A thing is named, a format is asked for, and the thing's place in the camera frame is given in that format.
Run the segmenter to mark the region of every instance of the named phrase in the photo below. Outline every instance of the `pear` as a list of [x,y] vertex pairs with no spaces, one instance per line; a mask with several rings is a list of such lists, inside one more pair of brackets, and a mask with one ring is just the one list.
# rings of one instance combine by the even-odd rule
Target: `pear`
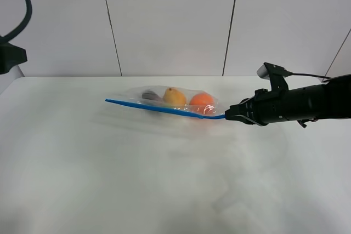
[[175,88],[167,88],[163,96],[163,101],[172,106],[184,106],[186,104],[186,97]]

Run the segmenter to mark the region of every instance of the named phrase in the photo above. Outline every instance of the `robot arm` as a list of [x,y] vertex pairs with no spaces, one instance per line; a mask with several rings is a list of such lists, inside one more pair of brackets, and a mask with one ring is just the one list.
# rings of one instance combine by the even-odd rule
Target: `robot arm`
[[250,99],[232,105],[225,112],[225,119],[260,126],[298,121],[305,128],[306,122],[319,119],[351,118],[351,75],[328,78],[324,84],[294,90],[289,90],[284,78],[302,74],[265,62],[257,75],[270,80],[271,91],[256,90]]

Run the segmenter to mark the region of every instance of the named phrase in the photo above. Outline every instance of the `orange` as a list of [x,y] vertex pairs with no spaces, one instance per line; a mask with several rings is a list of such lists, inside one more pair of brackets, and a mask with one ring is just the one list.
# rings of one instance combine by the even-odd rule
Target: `orange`
[[214,101],[208,93],[198,93],[190,100],[192,111],[202,115],[209,115],[214,111]]

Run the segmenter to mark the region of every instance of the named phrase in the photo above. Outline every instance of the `white table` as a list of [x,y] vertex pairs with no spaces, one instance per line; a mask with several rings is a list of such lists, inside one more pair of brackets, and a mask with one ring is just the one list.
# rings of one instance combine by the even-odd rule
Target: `white table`
[[258,77],[16,80],[0,95],[0,233],[351,232],[351,121],[258,127],[104,102],[141,85],[228,105],[269,88]]

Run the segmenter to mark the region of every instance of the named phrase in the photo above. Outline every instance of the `clear plastic bag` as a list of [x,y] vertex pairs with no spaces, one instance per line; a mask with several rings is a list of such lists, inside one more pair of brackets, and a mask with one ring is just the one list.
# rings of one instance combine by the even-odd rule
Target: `clear plastic bag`
[[218,99],[201,90],[168,86],[138,87],[105,101],[174,115],[221,119],[226,110]]

